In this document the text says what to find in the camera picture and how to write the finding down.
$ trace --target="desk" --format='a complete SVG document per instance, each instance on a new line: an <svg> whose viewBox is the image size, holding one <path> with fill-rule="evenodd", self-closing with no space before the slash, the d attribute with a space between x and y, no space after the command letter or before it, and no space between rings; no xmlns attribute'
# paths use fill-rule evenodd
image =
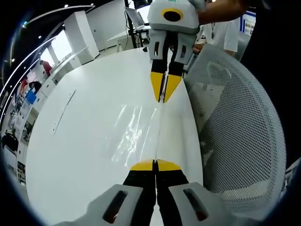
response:
<svg viewBox="0 0 301 226"><path fill-rule="evenodd" d="M143 30L149 30L151 29L151 26L144 26L143 27ZM119 34L116 34L114 37L110 38L107 40L107 42L109 41L115 41L116 42L116 45L117 45L117 52L119 52L119 46L120 46L120 40L123 40L127 38L127 31L124 31L124 32L121 32Z"/></svg>
<svg viewBox="0 0 301 226"><path fill-rule="evenodd" d="M139 161L161 158L203 184L202 161L183 82L156 102L151 61L141 48L97 59L68 73L44 104L26 159L31 206L47 224L73 221ZM158 210L151 225L162 225Z"/></svg>

